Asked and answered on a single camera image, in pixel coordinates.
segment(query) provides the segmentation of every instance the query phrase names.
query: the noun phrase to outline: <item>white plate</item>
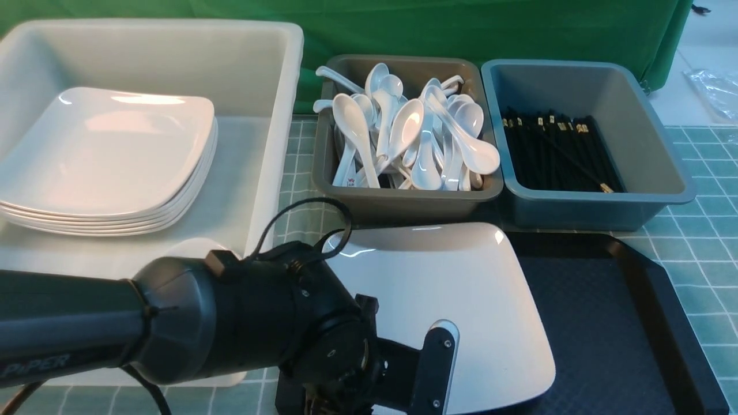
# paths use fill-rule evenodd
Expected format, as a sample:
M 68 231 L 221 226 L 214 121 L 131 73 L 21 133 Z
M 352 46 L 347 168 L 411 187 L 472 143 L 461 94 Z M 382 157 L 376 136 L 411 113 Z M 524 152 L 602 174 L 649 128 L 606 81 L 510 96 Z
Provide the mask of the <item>white plate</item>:
M 435 321 L 458 326 L 448 414 L 513 405 L 553 384 L 554 357 L 528 282 L 494 225 L 356 230 L 328 264 L 352 295 L 379 299 L 380 337 L 420 349 Z
M 202 97 L 67 89 L 0 163 L 0 201 L 101 218 L 156 209 L 192 174 L 214 115 Z
M 75 226 L 62 226 L 53 224 L 43 224 L 39 222 L 29 221 L 27 219 L 18 219 L 14 216 L 6 216 L 6 219 L 19 226 L 27 227 L 34 230 L 42 230 L 45 232 L 58 233 L 61 235 L 69 236 L 133 236 L 143 235 L 146 233 L 152 233 L 159 230 L 164 230 L 171 225 L 177 223 L 187 212 L 190 206 L 195 202 L 202 185 L 205 183 L 207 178 L 207 172 L 210 169 L 210 165 L 215 158 L 217 137 L 213 138 L 212 149 L 208 152 L 207 158 L 204 160 L 202 166 L 202 172 L 195 178 L 192 185 L 187 189 L 188 195 L 182 198 L 182 201 L 172 211 L 163 216 L 160 220 L 152 223 L 132 223 L 123 225 L 122 227 L 111 227 L 110 225 L 103 225 L 100 227 L 75 227 Z
M 164 205 L 153 210 L 149 213 L 142 213 L 141 216 L 128 217 L 126 219 L 97 219 L 95 217 L 75 217 L 75 216 L 61 216 L 52 215 L 46 213 L 36 213 L 29 210 L 18 209 L 16 207 L 3 205 L 0 203 L 0 215 L 9 216 L 9 220 L 23 219 L 28 222 L 34 222 L 38 226 L 46 227 L 99 227 L 114 225 L 115 227 L 129 227 L 132 224 L 147 224 L 163 222 L 166 220 L 166 216 L 171 216 L 172 213 L 178 213 L 184 205 L 189 202 L 189 199 L 197 196 L 197 189 L 193 188 L 193 183 L 197 183 L 199 176 L 204 174 L 207 175 L 210 169 L 210 162 L 212 162 L 215 156 L 215 150 L 218 143 L 218 123 L 213 120 L 213 130 L 210 133 L 210 139 L 208 140 L 204 153 L 201 159 L 198 161 L 195 171 L 192 172 L 187 182 L 179 189 L 177 194 Z

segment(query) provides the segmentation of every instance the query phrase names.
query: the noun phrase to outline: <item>black cable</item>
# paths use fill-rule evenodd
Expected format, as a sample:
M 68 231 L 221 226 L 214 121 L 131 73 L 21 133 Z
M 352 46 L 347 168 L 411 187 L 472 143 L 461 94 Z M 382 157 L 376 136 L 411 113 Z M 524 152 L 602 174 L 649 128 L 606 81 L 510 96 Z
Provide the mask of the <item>black cable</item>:
M 162 390 L 159 388 L 159 386 L 156 386 L 148 380 L 144 379 L 143 376 L 141 376 L 141 374 L 131 365 L 124 365 L 120 368 L 125 373 L 127 373 L 128 376 L 133 377 L 135 380 L 137 380 L 138 383 L 140 383 L 141 386 L 146 389 L 146 391 L 154 399 L 154 402 L 156 403 L 156 406 L 159 409 L 159 413 L 161 415 L 172 415 L 172 410 L 169 409 L 167 398 L 164 397 L 164 394 L 162 393 Z
M 274 223 L 285 213 L 289 212 L 292 209 L 295 209 L 297 206 L 305 205 L 307 203 L 328 203 L 329 205 L 334 206 L 336 209 L 338 209 L 339 212 L 343 215 L 343 221 L 345 223 L 345 228 L 343 230 L 343 235 L 341 235 L 341 241 L 338 243 L 336 248 L 330 252 L 327 253 L 320 253 L 319 255 L 314 255 L 312 258 L 309 259 L 306 263 L 309 262 L 315 262 L 315 261 L 324 261 L 329 258 L 333 258 L 334 256 L 338 255 L 341 251 L 343 251 L 343 248 L 346 247 L 348 244 L 348 239 L 351 237 L 351 231 L 354 229 L 354 218 L 351 215 L 351 212 L 348 209 L 348 206 L 344 205 L 343 203 L 339 202 L 336 199 L 331 199 L 330 197 L 311 197 L 308 199 L 300 200 L 299 202 L 295 202 L 288 207 L 285 207 L 282 209 L 277 215 L 266 225 L 266 229 L 264 229 L 264 232 L 261 234 L 261 238 L 259 238 L 259 242 L 256 244 L 256 248 L 254 249 L 254 252 L 251 253 L 251 255 L 244 258 L 244 260 L 249 259 L 258 259 L 259 253 L 261 251 L 261 246 L 264 244 L 264 240 L 266 239 L 266 236 L 269 234 L 269 229 L 274 225 Z
M 7 401 L 7 403 L 5 404 L 5 408 L 3 408 L 0 415 L 13 415 L 15 412 L 18 411 L 18 409 L 21 408 L 21 405 L 23 405 L 24 402 L 26 402 L 28 398 L 33 395 L 33 392 L 36 392 L 45 382 L 46 380 L 39 380 L 38 382 L 23 385 L 18 393 L 16 393 L 14 397 Z

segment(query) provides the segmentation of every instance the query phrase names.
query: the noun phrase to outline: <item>chopstick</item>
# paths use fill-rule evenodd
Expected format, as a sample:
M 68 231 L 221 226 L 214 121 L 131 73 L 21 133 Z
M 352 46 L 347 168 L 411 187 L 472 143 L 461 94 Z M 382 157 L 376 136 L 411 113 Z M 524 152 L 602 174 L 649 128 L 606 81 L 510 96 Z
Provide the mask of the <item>chopstick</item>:
M 537 136 L 541 139 L 541 142 L 545 142 L 556 149 L 556 152 L 562 157 L 564 157 L 569 163 L 571 163 L 574 167 L 576 167 L 577 170 L 579 170 L 580 173 L 584 174 L 589 180 L 591 180 L 593 183 L 596 183 L 599 187 L 599 189 L 605 193 L 615 193 L 615 191 L 610 188 L 604 181 L 600 180 L 590 169 L 584 167 L 581 163 L 579 163 L 577 160 L 575 160 L 571 155 L 569 155 L 566 151 L 564 151 L 563 148 L 559 147 L 556 143 L 551 141 L 550 138 L 548 138 L 548 135 L 543 134 L 538 128 L 530 128 L 530 130 L 535 131 L 537 133 Z

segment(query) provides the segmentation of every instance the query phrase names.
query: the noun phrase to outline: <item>white ceramic spoon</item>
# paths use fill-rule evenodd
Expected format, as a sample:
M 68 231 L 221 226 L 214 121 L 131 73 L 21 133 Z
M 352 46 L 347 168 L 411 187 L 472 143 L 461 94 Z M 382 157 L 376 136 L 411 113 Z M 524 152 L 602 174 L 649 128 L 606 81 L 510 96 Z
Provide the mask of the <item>white ceramic spoon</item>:
M 407 101 L 407 103 L 397 111 L 397 116 L 395 117 L 395 122 L 392 124 L 392 131 L 390 133 L 390 145 L 387 150 L 387 159 L 379 160 L 378 164 L 374 166 L 376 172 L 384 172 L 414 141 L 417 140 L 424 113 L 424 105 L 418 99 Z M 396 167 L 403 176 L 406 176 L 406 178 L 410 175 L 410 172 L 401 168 L 400 164 Z M 362 182 L 361 178 L 364 174 L 364 171 L 359 171 L 359 183 Z
M 459 180 L 459 190 L 468 192 L 472 189 L 472 178 L 469 176 L 469 169 L 466 165 L 461 166 L 461 178 Z
M 355 100 L 361 107 L 362 112 L 364 113 L 364 118 L 367 120 L 367 124 L 373 125 L 374 119 L 376 118 L 376 109 L 371 103 L 369 97 L 364 94 L 353 94 L 351 95 L 351 99 Z M 318 100 L 315 101 L 315 103 L 318 104 L 320 101 L 328 101 L 328 103 L 330 103 L 328 107 L 333 106 L 333 100 Z M 357 155 L 356 147 L 353 144 L 349 143 L 344 145 L 343 152 L 341 153 L 341 160 L 339 161 L 338 168 L 336 169 L 336 176 L 333 178 L 333 186 L 346 186 L 350 184 L 351 177 L 356 175 L 356 163 L 354 162 L 354 159 L 356 159 Z
M 473 173 L 472 172 L 472 189 L 481 189 L 484 185 L 484 179 L 482 179 L 482 175 L 479 173 Z
M 397 115 L 399 99 L 402 96 L 402 81 L 395 75 L 387 75 L 379 82 L 379 88 L 374 92 L 374 100 L 379 104 L 382 112 L 382 121 L 379 124 L 379 136 L 376 142 L 377 158 L 387 156 L 387 146 L 390 143 L 390 127 Z
M 484 113 L 479 105 L 466 103 L 456 113 L 457 117 L 461 115 L 465 120 L 465 126 L 474 128 L 476 133 L 473 134 L 473 131 L 466 131 L 456 122 L 454 117 L 451 117 L 444 103 L 437 98 L 436 93 L 428 100 L 428 104 L 451 131 L 454 141 L 461 150 L 463 161 L 470 171 L 479 174 L 491 174 L 500 167 L 500 153 L 497 152 L 497 149 L 492 144 L 477 139 L 484 119 Z
M 382 82 L 382 79 L 389 74 L 390 69 L 387 68 L 386 64 L 380 62 L 377 65 L 374 65 L 374 68 L 369 71 L 369 75 L 367 76 L 367 80 L 364 84 L 364 90 L 367 97 L 372 98 L 372 94 L 379 89 L 379 83 Z
M 371 99 L 364 94 L 354 94 L 351 95 L 351 97 L 359 104 L 360 107 L 362 107 L 364 118 L 366 118 L 367 126 L 369 126 L 370 129 L 369 138 L 371 139 L 372 146 L 376 148 L 377 134 L 372 132 L 372 129 L 376 125 L 377 118 L 379 118 L 379 115 L 376 112 L 376 107 L 374 106 L 374 103 L 372 103 Z
M 461 127 L 462 132 L 468 133 L 466 136 L 459 135 L 456 138 L 463 140 L 463 143 L 459 143 L 459 146 L 464 156 L 464 164 L 469 168 L 469 171 L 479 174 L 492 174 L 500 168 L 500 153 L 497 149 L 492 144 L 476 138 L 482 132 L 484 123 L 482 107 L 477 103 L 465 103 L 456 112 L 454 119 L 457 125 Z M 467 162 L 467 159 L 471 159 L 474 163 L 483 163 L 472 165 Z
M 441 188 L 441 175 L 435 168 L 433 160 L 433 117 L 430 111 L 428 116 L 423 117 L 423 123 L 420 130 L 420 148 L 418 150 L 418 159 L 413 165 L 411 178 L 413 186 L 423 191 L 436 191 Z
M 463 103 L 473 103 L 474 98 L 470 97 L 467 94 L 459 94 L 459 95 L 456 95 L 456 101 L 461 101 Z
M 354 94 L 364 93 L 364 89 L 361 86 L 356 85 L 355 83 L 351 82 L 351 80 L 349 80 L 347 77 L 341 75 L 340 73 L 332 70 L 331 68 L 327 66 L 319 66 L 318 69 L 315 70 L 315 75 L 328 78 L 332 80 L 333 82 L 338 83 L 339 85 L 342 85 L 344 88 L 348 89 Z
M 458 89 L 459 85 L 463 85 L 463 78 L 460 75 L 454 75 L 450 77 L 449 79 L 446 79 L 445 81 L 441 82 L 441 85 L 439 87 L 441 89 L 448 89 L 455 86 Z
M 412 168 L 415 165 L 415 161 L 418 159 L 418 151 L 420 150 L 420 140 L 413 141 L 410 147 L 407 148 L 405 154 L 402 155 L 402 165 L 407 168 Z
M 348 95 L 338 94 L 333 98 L 333 116 L 336 119 L 336 125 L 346 137 L 346 143 L 353 143 L 356 151 L 359 152 L 369 187 L 378 189 L 379 180 L 374 170 L 369 128 L 362 108 Z
M 313 112 L 315 114 L 319 114 L 322 110 L 326 108 L 331 108 L 333 106 L 333 100 L 316 100 L 313 103 Z
M 454 117 L 458 112 L 461 105 L 449 104 L 449 115 Z M 448 148 L 448 163 L 444 165 L 441 170 L 441 180 L 443 181 L 443 189 L 445 191 L 457 191 L 461 189 L 461 177 L 462 170 L 464 168 L 463 157 L 458 145 L 455 143 L 451 133 L 448 131 L 446 126 L 443 127 L 445 140 L 445 147 Z

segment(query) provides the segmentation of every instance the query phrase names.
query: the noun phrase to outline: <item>green backdrop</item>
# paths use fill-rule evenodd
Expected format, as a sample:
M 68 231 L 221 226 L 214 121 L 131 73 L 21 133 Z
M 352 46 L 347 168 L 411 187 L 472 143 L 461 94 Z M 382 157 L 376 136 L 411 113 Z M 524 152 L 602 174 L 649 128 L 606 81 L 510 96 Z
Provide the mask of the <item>green backdrop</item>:
M 295 110 L 320 93 L 314 70 L 343 53 L 606 61 L 646 89 L 666 82 L 692 0 L 0 0 L 0 35 L 37 18 L 235 18 L 305 32 Z

